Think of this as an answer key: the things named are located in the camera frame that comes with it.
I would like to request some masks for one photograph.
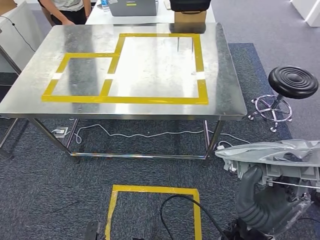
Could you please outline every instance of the cardboard box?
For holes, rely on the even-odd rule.
[[[0,0],[0,15],[5,14],[14,8],[17,8],[17,4],[14,0]]]
[[[207,11],[174,12],[174,22],[175,23],[205,23],[206,21],[206,16],[207,16]]]

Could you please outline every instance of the gray plastic part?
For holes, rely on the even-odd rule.
[[[235,208],[248,227],[276,236],[289,229],[312,203],[308,197],[290,200],[291,193],[279,186],[266,187],[256,194],[255,185],[262,177],[263,170],[257,165],[242,175]]]
[[[278,142],[257,142],[217,150],[215,155],[223,158],[224,169],[243,174],[254,165],[263,171],[259,184],[269,185],[278,177],[299,178],[315,181],[320,187],[320,143],[303,139]]]

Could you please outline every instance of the yellow tape square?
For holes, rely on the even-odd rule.
[[[109,96],[112,79],[106,79],[99,96],[52,95],[59,79],[51,79],[41,99],[43,102],[61,103],[106,103],[106,104],[174,104],[174,105],[208,105],[209,104],[202,43],[199,34],[195,33],[121,33],[113,53],[67,52],[57,69],[55,76],[60,76],[71,58],[112,58],[108,74],[115,74],[119,62],[125,38],[192,38],[198,97],[141,97],[141,96]]]
[[[109,210],[106,226],[106,240],[111,240],[111,222],[113,211],[117,203],[118,192],[137,192],[137,193],[160,193],[160,194],[181,194],[192,195],[193,200],[200,203],[199,192],[196,188],[182,188],[182,187],[168,187],[168,186],[134,186],[134,185],[113,185],[109,203]],[[202,218],[200,207],[193,204],[194,219],[194,239],[202,240]]]

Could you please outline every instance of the hand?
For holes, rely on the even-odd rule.
[[[62,25],[75,25],[75,24],[66,18],[66,20],[62,21]]]

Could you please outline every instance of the white desk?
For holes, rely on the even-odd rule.
[[[167,10],[163,0],[158,0],[158,14],[156,16],[112,16],[110,11],[104,12],[97,7],[101,0],[97,3],[85,23],[86,25],[95,24],[149,24],[149,23],[174,23],[174,12]],[[206,23],[215,23],[211,5],[207,10]]]

